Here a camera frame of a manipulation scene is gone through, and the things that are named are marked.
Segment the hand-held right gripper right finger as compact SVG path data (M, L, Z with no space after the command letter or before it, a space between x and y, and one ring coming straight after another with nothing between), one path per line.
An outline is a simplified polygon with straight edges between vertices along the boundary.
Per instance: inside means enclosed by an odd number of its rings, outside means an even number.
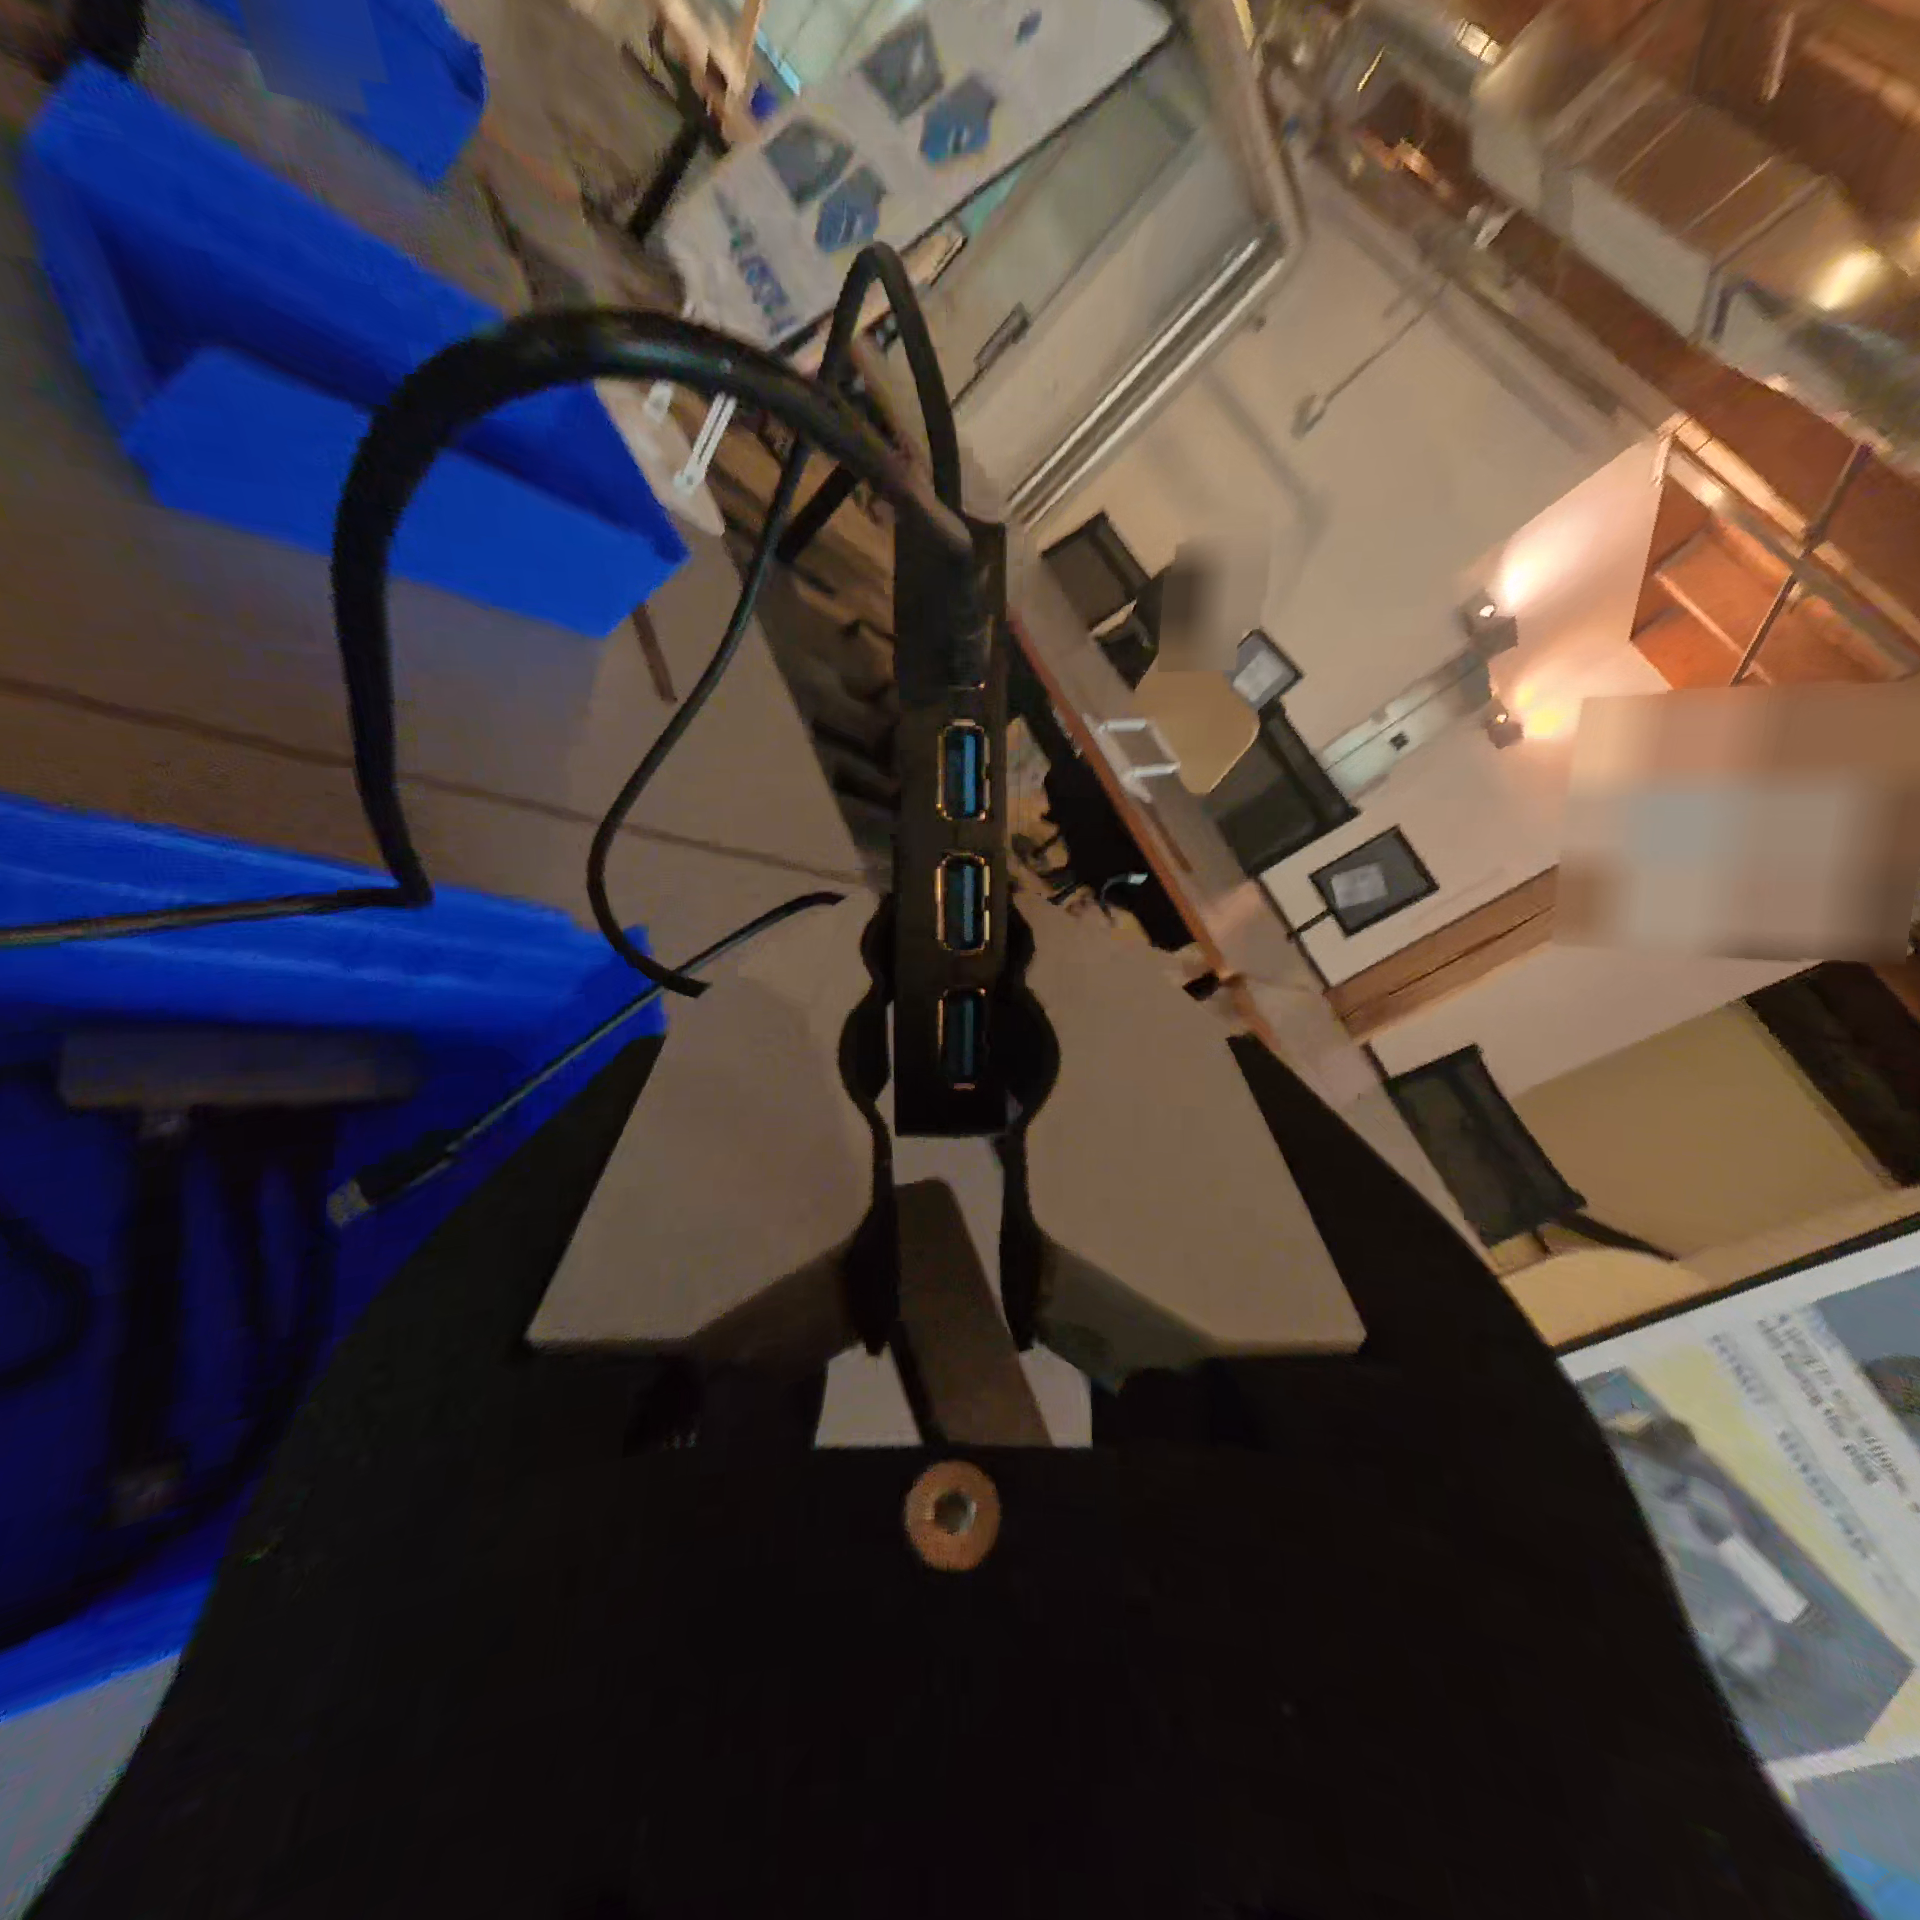
M1232 1030L1139 939L1029 917L1059 1070L1024 1129L1039 1337L1097 1381L1365 1333Z

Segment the blue plastic bin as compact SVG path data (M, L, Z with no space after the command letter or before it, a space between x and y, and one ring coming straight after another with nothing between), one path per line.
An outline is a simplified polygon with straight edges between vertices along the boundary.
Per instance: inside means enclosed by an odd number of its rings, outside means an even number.
M203 3L271 96L320 109L426 188L465 155L490 104L481 48L434 3Z
M223 918L4 948L4 1718L175 1660L345 1333L661 1000L548 906ZM419 1093L72 1112L108 1024L407 1043Z
M82 62L16 190L72 353L169 510L328 555L372 412L496 308ZM605 638L689 562L592 386L465 433L401 522L391 574Z

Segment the instruction poster board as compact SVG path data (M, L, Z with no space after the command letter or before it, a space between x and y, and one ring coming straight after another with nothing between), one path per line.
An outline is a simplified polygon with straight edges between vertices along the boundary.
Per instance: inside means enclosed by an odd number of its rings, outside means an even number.
M1916 1789L1916 1200L1539 1302L1697 1651L1789 1801Z

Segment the metal air duct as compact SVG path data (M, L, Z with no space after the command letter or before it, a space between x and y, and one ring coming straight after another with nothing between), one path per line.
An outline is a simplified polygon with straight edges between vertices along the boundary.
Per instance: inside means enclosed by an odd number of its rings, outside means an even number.
M1655 320L1916 473L1916 268L1832 179L1547 6L1471 92L1481 181Z

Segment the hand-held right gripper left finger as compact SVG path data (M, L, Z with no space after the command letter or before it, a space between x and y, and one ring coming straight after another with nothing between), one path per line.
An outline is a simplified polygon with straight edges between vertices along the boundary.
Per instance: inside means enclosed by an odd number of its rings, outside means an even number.
M874 1134L840 1040L876 901L815 908L675 1010L529 1339L541 1353L834 1357Z

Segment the metal duct pipe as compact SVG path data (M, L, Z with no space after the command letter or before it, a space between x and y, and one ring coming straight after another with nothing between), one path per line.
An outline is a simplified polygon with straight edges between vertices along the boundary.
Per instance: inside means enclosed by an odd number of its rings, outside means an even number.
M1048 304L981 425L1007 515L1039 528L1259 322L1305 259L1305 194L1239 4L1169 4L1176 153Z

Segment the white poster stand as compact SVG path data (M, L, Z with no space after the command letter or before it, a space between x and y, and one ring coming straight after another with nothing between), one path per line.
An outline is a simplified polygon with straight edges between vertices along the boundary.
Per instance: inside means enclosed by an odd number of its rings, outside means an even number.
M713 457L730 433L737 401L719 393L707 401L704 416L696 430L687 430L677 414L682 389L659 380L640 405L644 442L664 467L664 481L672 498L692 504L707 493L707 476Z

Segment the beige chair back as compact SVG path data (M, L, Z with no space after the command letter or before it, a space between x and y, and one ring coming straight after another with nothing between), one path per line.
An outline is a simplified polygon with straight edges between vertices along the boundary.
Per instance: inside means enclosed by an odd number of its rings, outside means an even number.
M1255 745L1258 709L1217 668L1151 665L1136 685L1136 709L1153 722L1184 788L1204 797Z

